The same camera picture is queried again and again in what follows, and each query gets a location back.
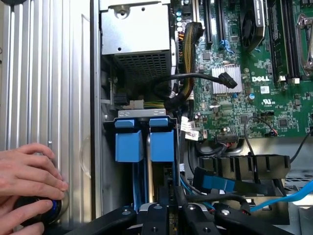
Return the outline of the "person's left hand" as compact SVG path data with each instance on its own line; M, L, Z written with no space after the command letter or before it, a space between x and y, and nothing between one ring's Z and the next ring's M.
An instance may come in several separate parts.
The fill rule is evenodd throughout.
M11 196L61 200L68 184L52 160L53 151L40 143L0 152L0 202Z

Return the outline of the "person's right hand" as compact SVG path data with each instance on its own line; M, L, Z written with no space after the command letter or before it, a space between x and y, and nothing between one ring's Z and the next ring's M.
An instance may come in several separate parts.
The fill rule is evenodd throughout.
M35 203L13 209L18 196L0 197L0 234L1 235L42 235L45 227L42 222L14 229L24 221L39 214L48 212L52 208L51 200L40 200Z

